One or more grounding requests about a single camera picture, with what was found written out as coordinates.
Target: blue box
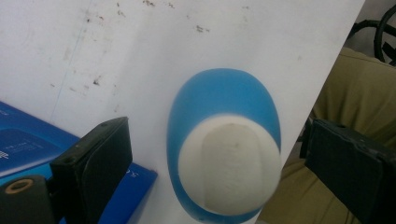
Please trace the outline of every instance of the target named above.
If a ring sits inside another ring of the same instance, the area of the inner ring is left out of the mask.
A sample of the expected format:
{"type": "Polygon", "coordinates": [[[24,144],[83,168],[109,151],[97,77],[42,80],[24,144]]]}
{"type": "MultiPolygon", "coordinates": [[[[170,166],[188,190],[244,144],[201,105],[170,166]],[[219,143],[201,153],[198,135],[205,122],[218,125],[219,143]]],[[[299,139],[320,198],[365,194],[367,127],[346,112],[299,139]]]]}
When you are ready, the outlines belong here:
{"type": "Polygon", "coordinates": [[[52,176],[49,162],[78,137],[0,102],[0,185],[22,175],[52,176]]]}
{"type": "MultiPolygon", "coordinates": [[[[0,102],[0,185],[23,175],[52,176],[50,162],[78,137],[0,102]]],[[[99,223],[126,223],[137,217],[157,174],[132,163],[99,223]]]]}

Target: khaki pants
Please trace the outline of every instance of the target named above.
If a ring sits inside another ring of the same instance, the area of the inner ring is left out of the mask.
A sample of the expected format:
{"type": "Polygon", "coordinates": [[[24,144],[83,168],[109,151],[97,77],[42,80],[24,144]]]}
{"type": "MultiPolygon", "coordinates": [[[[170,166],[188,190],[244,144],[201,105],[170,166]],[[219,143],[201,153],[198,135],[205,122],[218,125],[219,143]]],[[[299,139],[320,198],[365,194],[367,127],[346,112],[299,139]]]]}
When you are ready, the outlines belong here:
{"type": "MultiPolygon", "coordinates": [[[[342,49],[311,117],[344,124],[396,150],[396,69],[342,49]]],[[[298,158],[286,163],[259,219],[269,224],[359,223],[298,158]]]]}

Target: black wire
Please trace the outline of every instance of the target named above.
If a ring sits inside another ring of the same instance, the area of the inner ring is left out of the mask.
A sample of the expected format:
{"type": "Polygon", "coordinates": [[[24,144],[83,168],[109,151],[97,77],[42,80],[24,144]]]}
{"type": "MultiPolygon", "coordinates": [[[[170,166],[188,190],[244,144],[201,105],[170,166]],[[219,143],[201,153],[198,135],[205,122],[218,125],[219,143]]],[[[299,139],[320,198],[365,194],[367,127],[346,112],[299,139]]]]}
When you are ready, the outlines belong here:
{"type": "Polygon", "coordinates": [[[375,57],[383,63],[385,62],[385,58],[382,52],[382,34],[384,33],[385,27],[387,26],[389,19],[393,16],[395,12],[396,12],[396,5],[393,6],[390,10],[388,10],[384,14],[375,31],[374,54],[375,57]]]}
{"type": "MultiPolygon", "coordinates": [[[[347,36],[347,39],[349,39],[350,37],[352,37],[353,35],[355,35],[358,31],[367,28],[367,27],[372,27],[372,28],[377,28],[379,24],[379,21],[361,21],[359,23],[355,23],[352,26],[352,29],[349,32],[349,35],[347,36]]],[[[396,28],[394,28],[391,25],[387,25],[385,26],[385,33],[389,34],[389,35],[393,35],[396,37],[396,28]]]]}

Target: white surface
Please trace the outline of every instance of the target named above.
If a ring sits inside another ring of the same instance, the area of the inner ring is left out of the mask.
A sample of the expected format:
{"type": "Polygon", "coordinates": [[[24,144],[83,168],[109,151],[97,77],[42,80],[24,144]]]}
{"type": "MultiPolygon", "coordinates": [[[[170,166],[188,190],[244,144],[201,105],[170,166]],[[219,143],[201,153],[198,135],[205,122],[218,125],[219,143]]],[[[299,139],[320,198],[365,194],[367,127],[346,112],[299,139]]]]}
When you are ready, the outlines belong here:
{"type": "Polygon", "coordinates": [[[275,101],[285,162],[362,3],[3,0],[0,100],[79,136],[128,116],[134,161],[159,173],[140,223],[195,223],[167,172],[178,89],[210,68],[254,75],[275,101]]]}
{"type": "Polygon", "coordinates": [[[276,189],[281,167],[271,134],[250,119],[230,115],[194,128],[178,161],[180,182],[190,198],[228,216],[263,206],[276,189]]]}

